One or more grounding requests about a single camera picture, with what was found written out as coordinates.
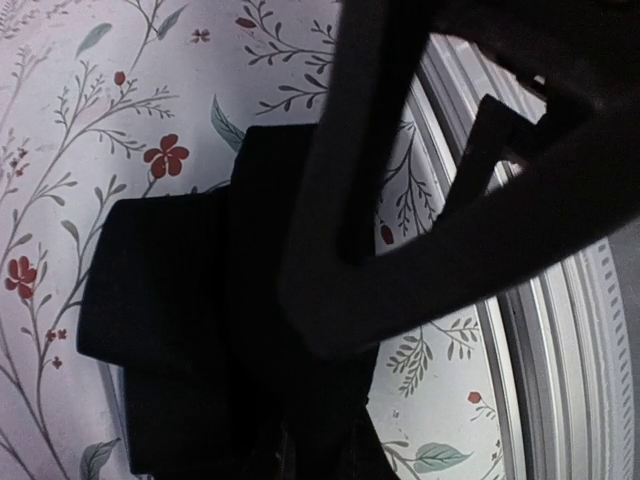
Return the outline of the black underwear white lettering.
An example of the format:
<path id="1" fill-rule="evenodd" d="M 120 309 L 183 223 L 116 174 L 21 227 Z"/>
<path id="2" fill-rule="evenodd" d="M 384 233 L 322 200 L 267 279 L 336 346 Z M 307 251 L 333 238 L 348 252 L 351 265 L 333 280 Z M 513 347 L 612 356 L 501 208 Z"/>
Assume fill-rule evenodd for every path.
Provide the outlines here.
<path id="1" fill-rule="evenodd" d="M 278 416 L 330 479 L 339 400 L 368 400 L 375 351 L 314 358 L 278 305 L 276 277 L 311 124 L 251 127 L 229 185 L 123 199 L 90 267 L 77 348 L 123 370 L 130 470 L 156 479 L 260 479 Z"/>

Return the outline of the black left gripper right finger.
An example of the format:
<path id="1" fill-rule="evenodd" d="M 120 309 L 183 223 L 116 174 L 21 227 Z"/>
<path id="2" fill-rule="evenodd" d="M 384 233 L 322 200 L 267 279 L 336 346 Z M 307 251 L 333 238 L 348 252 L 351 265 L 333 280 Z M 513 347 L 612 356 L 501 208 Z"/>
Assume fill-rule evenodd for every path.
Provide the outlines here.
<path id="1" fill-rule="evenodd" d="M 395 472 L 386 458 L 366 405 L 339 400 L 330 409 L 330 425 L 339 441 L 339 450 L 329 478 L 394 479 Z"/>

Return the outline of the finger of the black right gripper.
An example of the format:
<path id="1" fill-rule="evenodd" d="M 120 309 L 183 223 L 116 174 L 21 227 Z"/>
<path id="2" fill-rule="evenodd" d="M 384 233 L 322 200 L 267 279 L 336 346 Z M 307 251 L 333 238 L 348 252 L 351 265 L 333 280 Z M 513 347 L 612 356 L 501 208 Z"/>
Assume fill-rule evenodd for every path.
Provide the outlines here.
<path id="1" fill-rule="evenodd" d="M 348 254 L 431 34 L 477 44 L 577 124 L 527 168 L 392 252 Z M 322 357 L 349 355 L 530 279 L 639 213 L 635 1 L 347 1 L 296 202 L 279 300 Z"/>

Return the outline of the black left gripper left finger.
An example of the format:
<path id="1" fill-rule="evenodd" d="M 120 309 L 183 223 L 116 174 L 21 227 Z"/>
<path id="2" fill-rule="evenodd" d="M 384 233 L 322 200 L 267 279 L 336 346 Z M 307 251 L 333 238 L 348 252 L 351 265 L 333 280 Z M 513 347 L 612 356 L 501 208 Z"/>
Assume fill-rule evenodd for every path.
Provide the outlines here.
<path id="1" fill-rule="evenodd" d="M 260 479 L 315 478 L 314 464 L 301 455 L 302 450 L 278 416 L 265 416 L 260 427 Z"/>

